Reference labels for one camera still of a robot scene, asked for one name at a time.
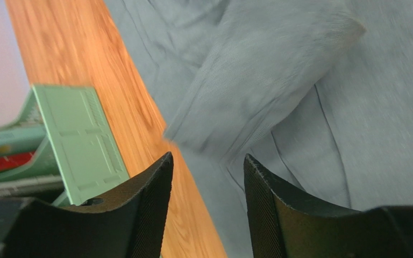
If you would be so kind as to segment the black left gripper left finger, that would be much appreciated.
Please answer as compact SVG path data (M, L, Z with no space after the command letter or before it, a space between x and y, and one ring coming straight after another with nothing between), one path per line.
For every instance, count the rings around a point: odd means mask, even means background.
M159 257L173 156L76 206L0 198L0 257Z

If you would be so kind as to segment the grey long sleeve shirt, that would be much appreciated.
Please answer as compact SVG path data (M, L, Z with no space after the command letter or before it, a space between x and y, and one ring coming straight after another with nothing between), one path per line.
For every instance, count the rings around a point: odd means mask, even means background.
M243 163L355 210L413 205L413 1L106 1L228 257Z

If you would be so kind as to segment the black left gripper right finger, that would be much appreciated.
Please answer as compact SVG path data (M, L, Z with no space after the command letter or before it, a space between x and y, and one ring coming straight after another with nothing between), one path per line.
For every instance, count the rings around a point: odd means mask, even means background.
M413 257L413 206L356 211L319 199L244 159L254 257Z

